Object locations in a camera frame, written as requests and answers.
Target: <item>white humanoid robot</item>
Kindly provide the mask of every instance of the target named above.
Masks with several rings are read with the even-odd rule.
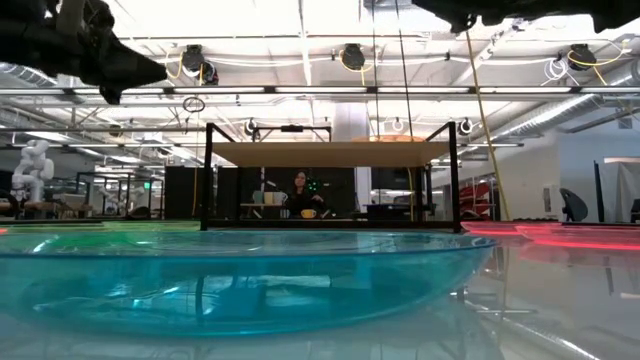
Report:
[[[41,202],[44,195],[44,181],[53,179],[53,161],[45,157],[49,149],[49,142],[45,140],[31,140],[22,149],[22,159],[11,177],[13,195],[16,200],[28,199],[32,202]],[[29,175],[23,173],[33,168]]]

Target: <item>shelf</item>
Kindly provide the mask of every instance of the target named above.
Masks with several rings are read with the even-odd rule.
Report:
[[[449,153],[447,142],[214,143],[240,167],[420,167]]]

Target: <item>dark hair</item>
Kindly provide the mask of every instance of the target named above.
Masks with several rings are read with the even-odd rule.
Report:
[[[298,175],[300,175],[300,173],[304,174],[305,185],[306,185],[306,182],[307,182],[307,178],[309,177],[309,175],[307,175],[307,171],[306,170],[303,170],[303,169],[297,170],[295,176],[293,177],[293,181],[291,182],[291,185],[293,185],[293,189],[294,190],[296,189],[296,178],[298,177]],[[307,187],[304,186],[302,188],[302,191],[307,191]]]

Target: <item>woman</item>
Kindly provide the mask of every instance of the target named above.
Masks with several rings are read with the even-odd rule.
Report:
[[[304,171],[298,171],[293,180],[294,189],[288,195],[285,203],[289,210],[289,217],[300,218],[302,210],[323,208],[324,200],[319,195],[312,195],[306,188],[307,174]]]

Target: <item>transparent blue bowl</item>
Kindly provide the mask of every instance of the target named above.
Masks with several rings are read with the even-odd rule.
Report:
[[[0,236],[0,299],[83,332],[237,336],[319,329],[443,297],[489,239],[425,232],[111,232]]]

